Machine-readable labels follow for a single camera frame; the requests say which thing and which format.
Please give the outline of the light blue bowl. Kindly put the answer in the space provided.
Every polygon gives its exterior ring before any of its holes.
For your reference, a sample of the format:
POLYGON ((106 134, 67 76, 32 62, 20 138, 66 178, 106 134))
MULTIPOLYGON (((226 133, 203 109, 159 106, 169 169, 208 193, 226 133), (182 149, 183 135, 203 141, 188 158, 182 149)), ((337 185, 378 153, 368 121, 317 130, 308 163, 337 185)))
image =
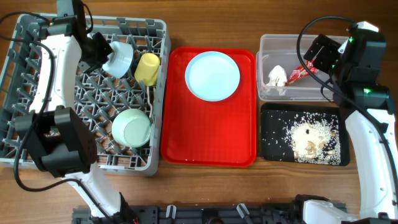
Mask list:
POLYGON ((102 65, 102 69, 115 78, 123 77, 129 70, 134 50, 132 45, 114 41, 110 43, 112 52, 108 55, 108 61, 102 65))

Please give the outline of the red candy wrapper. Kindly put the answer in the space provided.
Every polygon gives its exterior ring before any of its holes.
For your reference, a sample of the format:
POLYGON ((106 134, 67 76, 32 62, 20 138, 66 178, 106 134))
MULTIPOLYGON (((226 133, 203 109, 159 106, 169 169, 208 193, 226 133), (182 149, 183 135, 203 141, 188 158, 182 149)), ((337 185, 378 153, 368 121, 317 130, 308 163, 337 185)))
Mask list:
MULTIPOLYGON (((305 65, 312 73, 316 74, 318 72, 318 69, 313 66, 313 60, 305 61, 305 65)), ((306 71, 306 69, 304 69, 303 65, 299 65, 292 71, 290 77, 287 79, 287 83, 285 84, 285 86, 290 86, 294 82, 299 81, 307 76, 308 72, 306 71)))

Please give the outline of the white tissue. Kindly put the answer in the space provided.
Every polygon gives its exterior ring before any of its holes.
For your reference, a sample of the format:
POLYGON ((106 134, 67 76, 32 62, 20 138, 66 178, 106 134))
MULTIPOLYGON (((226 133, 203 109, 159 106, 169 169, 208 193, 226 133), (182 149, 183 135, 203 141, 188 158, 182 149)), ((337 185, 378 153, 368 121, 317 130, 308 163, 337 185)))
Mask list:
POLYGON ((285 86, 287 83, 287 75, 285 70, 280 66, 275 66, 269 73, 269 82, 267 86, 285 86))

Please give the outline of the yellow plastic cup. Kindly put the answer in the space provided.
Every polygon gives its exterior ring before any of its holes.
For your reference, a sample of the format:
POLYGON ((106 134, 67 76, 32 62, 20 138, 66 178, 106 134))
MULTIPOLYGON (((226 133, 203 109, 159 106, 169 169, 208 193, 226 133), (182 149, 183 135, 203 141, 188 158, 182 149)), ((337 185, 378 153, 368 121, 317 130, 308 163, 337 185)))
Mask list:
POLYGON ((136 81, 144 82, 145 86, 153 86, 157 83, 160 58, 153 53, 145 53, 141 56, 134 73, 136 81))

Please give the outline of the white plastic fork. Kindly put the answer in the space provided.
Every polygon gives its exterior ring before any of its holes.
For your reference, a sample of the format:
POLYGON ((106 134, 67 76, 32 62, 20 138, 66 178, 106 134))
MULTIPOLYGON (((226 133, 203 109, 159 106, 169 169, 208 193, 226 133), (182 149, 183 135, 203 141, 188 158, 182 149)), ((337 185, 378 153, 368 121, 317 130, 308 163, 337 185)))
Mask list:
POLYGON ((150 87, 146 86, 146 93, 147 93, 147 104, 149 105, 150 111, 149 111, 149 119, 152 120, 152 116, 153 116, 153 105, 151 102, 151 97, 150 97, 150 87))

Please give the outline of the mint green bowl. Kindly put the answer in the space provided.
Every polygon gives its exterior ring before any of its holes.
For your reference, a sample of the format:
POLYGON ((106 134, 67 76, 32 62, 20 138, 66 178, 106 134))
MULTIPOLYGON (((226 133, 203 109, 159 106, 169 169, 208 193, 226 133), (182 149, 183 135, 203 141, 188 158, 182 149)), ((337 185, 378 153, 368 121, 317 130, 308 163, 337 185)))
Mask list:
POLYGON ((150 139, 150 119, 139 109, 125 110, 115 117, 111 134, 114 140, 126 147, 141 147, 150 139))

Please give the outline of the light blue plate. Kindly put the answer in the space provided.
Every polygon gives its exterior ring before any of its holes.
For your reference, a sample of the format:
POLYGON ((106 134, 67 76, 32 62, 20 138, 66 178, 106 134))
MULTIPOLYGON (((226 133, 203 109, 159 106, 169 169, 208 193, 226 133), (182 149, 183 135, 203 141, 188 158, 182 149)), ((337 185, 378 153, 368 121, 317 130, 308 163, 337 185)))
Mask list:
POLYGON ((185 69, 185 83, 190 92, 203 101, 222 101, 229 98, 240 84, 237 63, 228 55, 207 51, 189 61, 185 69))

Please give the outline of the white plastic spoon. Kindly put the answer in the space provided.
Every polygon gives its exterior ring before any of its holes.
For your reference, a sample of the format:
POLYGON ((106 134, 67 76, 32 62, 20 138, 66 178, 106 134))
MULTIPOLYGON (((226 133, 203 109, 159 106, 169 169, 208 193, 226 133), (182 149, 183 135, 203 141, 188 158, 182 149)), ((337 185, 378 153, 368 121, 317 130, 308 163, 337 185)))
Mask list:
POLYGON ((156 87, 152 86, 152 115, 151 115, 152 122, 154 121, 155 118, 155 99, 156 99, 156 87))

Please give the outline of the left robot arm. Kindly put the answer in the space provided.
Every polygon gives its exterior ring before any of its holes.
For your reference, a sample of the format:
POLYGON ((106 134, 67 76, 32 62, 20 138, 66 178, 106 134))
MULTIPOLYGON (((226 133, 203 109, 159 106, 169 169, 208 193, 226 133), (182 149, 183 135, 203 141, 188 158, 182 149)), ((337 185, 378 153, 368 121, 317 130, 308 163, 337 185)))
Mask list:
POLYGON ((129 220, 128 205, 99 168, 95 137, 75 111, 79 62, 101 65, 112 51, 101 34, 88 37, 89 32, 84 16, 64 13, 40 23, 39 83, 28 113, 15 119, 22 142, 14 177, 19 187, 33 191, 19 177, 19 159, 26 150, 38 170, 59 180, 41 192, 68 182, 89 205, 94 223, 122 223, 129 220))

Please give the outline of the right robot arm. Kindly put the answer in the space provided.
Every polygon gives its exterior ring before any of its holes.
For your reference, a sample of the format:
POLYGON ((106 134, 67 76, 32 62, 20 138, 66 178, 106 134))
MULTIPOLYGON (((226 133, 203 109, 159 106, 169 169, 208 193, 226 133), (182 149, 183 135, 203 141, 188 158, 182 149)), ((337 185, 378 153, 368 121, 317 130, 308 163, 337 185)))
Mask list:
POLYGON ((314 19, 301 30, 296 54, 300 64, 312 61, 315 68, 328 74, 329 79, 323 81, 308 73, 332 92, 336 105, 348 110, 345 126, 356 156, 361 191, 358 223, 397 223, 396 109, 390 89, 376 82, 386 40, 377 27, 348 19, 349 37, 344 43, 319 35, 302 54, 302 37, 318 21, 314 19))

